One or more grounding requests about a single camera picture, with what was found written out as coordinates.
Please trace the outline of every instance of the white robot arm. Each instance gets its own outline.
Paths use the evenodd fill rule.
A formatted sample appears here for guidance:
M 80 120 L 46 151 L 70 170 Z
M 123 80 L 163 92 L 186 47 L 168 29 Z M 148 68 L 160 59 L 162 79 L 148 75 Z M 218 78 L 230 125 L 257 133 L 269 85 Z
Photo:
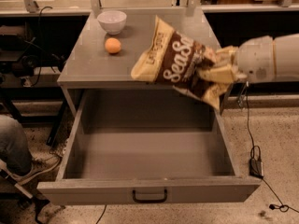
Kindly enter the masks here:
M 249 83 L 299 81 L 299 34 L 251 39 L 235 58 Z

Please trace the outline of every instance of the bowl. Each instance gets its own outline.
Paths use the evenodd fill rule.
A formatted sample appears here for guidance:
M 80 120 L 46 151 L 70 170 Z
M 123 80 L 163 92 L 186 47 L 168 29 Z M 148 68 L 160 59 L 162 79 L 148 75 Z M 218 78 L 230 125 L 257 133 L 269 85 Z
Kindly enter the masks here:
M 122 11 L 110 10 L 100 13 L 97 20 L 107 33 L 116 35 L 124 28 L 127 15 Z

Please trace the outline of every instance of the speckled floor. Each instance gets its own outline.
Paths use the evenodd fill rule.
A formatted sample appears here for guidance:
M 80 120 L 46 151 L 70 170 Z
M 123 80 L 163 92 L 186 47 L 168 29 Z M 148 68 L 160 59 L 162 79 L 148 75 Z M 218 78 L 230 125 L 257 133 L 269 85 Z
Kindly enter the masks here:
M 299 97 L 288 99 L 268 96 L 266 99 L 249 98 L 249 126 L 255 144 L 262 150 L 264 178 L 284 204 L 299 209 Z M 251 141 L 247 129 L 247 109 L 239 109 L 230 100 L 223 118 L 228 138 L 233 146 L 234 158 L 243 175 L 247 175 Z M 72 117 L 64 114 L 58 140 L 64 142 L 71 129 Z M 34 155 L 45 157 L 50 148 L 44 145 L 50 126 L 24 128 Z M 42 175 L 26 188 L 33 193 L 38 181 L 54 180 L 55 172 Z M 262 183 L 244 203 L 192 203 L 192 204 L 136 204 L 108 205 L 99 223 L 298 223 L 299 213 L 291 209 L 282 213 L 270 210 L 269 204 L 279 204 L 277 197 Z M 48 204 L 41 211 L 43 223 L 95 224 L 104 210 L 98 206 L 61 207 Z M 17 201 L 0 202 L 0 221 L 4 223 L 35 223 L 34 206 L 21 210 Z

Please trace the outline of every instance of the jeans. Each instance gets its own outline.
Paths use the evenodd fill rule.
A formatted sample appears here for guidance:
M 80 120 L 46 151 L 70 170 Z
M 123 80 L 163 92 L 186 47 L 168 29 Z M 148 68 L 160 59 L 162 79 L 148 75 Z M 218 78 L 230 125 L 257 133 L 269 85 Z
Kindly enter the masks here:
M 0 115 L 0 159 L 13 174 L 27 175 L 31 171 L 32 155 L 26 134 L 17 120 L 3 115 Z

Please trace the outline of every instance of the drawer handle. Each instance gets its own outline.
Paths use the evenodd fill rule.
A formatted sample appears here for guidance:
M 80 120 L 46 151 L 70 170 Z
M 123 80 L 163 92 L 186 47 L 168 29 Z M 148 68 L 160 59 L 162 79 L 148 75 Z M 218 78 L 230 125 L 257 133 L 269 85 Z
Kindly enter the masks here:
M 136 203 L 164 203 L 167 200 L 166 189 L 164 190 L 164 197 L 162 199 L 137 199 L 135 190 L 133 190 L 132 195 L 133 195 L 133 200 Z

